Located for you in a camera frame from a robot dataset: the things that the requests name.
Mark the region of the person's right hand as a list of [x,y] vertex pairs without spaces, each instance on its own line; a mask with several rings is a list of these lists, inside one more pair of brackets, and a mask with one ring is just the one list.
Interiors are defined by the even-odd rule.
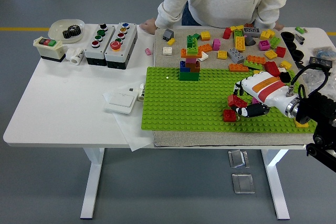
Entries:
[[141,23],[139,27],[144,30],[146,33],[150,35],[154,35],[157,30],[157,26],[155,25],[155,18],[148,19],[145,22]]

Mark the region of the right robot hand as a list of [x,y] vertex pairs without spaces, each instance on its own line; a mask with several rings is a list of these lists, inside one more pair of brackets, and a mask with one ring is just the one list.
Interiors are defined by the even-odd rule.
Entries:
[[246,107],[231,105],[230,108],[246,118],[266,115],[271,107],[277,108],[283,115],[294,118],[297,114],[299,98],[293,87],[268,72],[260,72],[235,83],[234,95],[243,93],[255,98],[258,103]]

